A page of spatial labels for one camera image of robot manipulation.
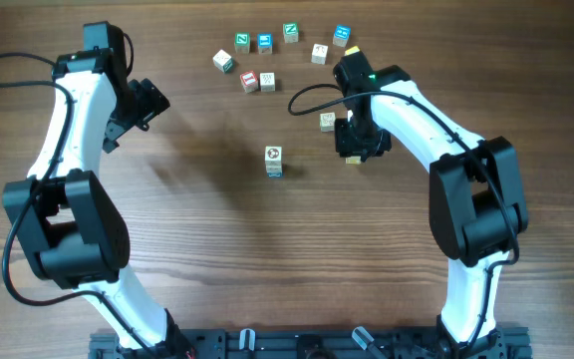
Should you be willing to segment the yellow top elephant block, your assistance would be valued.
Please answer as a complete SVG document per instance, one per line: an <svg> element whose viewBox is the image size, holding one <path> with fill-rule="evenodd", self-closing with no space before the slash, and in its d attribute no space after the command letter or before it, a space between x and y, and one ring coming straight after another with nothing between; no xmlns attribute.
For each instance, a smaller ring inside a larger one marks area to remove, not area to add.
<svg viewBox="0 0 574 359"><path fill-rule="evenodd" d="M345 158L347 165L360 165L362 163L361 157L348 157Z"/></svg>

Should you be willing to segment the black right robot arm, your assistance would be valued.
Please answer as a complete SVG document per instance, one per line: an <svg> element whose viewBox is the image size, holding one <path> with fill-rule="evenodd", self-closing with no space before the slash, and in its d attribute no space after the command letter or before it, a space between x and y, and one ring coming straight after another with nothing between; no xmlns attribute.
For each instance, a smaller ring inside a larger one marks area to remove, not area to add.
<svg viewBox="0 0 574 359"><path fill-rule="evenodd" d="M398 66L376 71L347 58L333 75L348 110L335 125L339 155L379 157L398 140L429 174L430 230L448 259L437 355L472 358L502 348L493 314L499 275L518 261L517 236L528 224L514 147L458 125Z"/></svg>

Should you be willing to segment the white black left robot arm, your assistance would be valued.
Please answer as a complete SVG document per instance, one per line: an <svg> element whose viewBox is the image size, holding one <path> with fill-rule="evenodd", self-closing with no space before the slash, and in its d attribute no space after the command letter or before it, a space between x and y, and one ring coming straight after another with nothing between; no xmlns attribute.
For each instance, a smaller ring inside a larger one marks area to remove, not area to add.
<svg viewBox="0 0 574 359"><path fill-rule="evenodd" d="M55 90L55 106L46 140L26 178L3 191L11 221L4 285L29 306L86 298L114 329L119 357L191 358L192 344L130 267L127 225L98 176L101 155L115 138L146 127L168 102L149 80L129 81L129 65L112 48L63 55L52 66L47 84ZM33 273L64 295L30 299L19 293L10 272L14 241Z"/></svg>

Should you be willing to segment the lone block with zero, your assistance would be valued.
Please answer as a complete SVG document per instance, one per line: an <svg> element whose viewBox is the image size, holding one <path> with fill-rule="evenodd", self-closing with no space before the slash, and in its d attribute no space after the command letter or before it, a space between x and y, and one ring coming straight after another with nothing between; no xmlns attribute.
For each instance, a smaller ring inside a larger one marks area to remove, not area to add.
<svg viewBox="0 0 574 359"><path fill-rule="evenodd" d="M322 113L319 118L320 129L323 133L333 132L336 116L334 113Z"/></svg>

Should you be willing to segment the white green edged block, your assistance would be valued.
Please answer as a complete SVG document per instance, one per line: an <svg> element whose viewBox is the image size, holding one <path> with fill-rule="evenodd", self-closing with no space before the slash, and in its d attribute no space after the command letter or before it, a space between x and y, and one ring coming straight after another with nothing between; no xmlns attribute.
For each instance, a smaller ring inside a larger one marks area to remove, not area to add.
<svg viewBox="0 0 574 359"><path fill-rule="evenodd" d="M278 173L282 171L282 164L280 162L266 162L266 170L269 173Z"/></svg>

